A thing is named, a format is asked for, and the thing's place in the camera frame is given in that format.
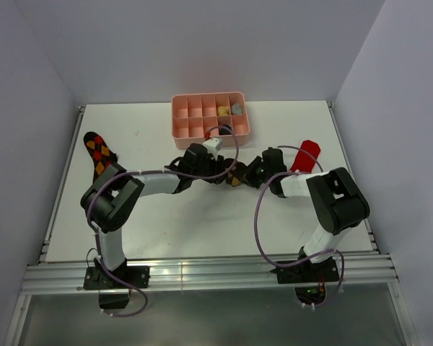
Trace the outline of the brown yellow argyle sock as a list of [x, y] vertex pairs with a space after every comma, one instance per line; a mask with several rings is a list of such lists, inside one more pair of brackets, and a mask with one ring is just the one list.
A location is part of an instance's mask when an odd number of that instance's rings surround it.
[[247, 166], [242, 162], [237, 162], [227, 175], [226, 184], [231, 187], [238, 187], [245, 181]]

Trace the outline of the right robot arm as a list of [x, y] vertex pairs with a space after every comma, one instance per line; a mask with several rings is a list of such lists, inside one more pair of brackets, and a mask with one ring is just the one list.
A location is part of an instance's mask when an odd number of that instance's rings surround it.
[[335, 168], [320, 173], [288, 173], [283, 152], [268, 148], [245, 169], [243, 182], [263, 187], [279, 198], [310, 198], [318, 225], [301, 247], [299, 258], [291, 264], [276, 263], [276, 271], [285, 270], [304, 280], [315, 280], [335, 266], [333, 254], [342, 239], [369, 217], [369, 203], [347, 169]]

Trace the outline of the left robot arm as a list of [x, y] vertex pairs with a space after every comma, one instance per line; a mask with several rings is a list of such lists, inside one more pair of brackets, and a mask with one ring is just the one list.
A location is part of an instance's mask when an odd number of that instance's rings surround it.
[[111, 164], [82, 196], [80, 205], [95, 233], [98, 280], [108, 288], [127, 287], [133, 278], [123, 251], [122, 227], [138, 199], [150, 195], [175, 195], [196, 180], [223, 182], [237, 163], [219, 154], [211, 141], [193, 143], [185, 153], [162, 169], [127, 171]]

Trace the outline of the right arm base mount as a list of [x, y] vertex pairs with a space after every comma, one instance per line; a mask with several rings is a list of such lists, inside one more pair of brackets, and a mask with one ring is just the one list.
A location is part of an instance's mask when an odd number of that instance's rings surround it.
[[327, 296], [325, 284], [339, 280], [337, 264], [333, 258], [316, 264], [308, 261], [289, 268], [275, 267], [270, 273], [276, 275], [277, 283], [281, 285], [311, 283], [294, 289], [298, 300], [305, 304], [324, 302]]

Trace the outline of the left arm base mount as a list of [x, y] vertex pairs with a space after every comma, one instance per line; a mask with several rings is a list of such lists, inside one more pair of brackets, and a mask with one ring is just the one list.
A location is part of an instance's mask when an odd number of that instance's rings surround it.
[[149, 274], [149, 266], [127, 266], [109, 274], [100, 266], [88, 267], [82, 287], [86, 291], [99, 292], [100, 308], [120, 311], [130, 303], [133, 286], [140, 289], [148, 287]]

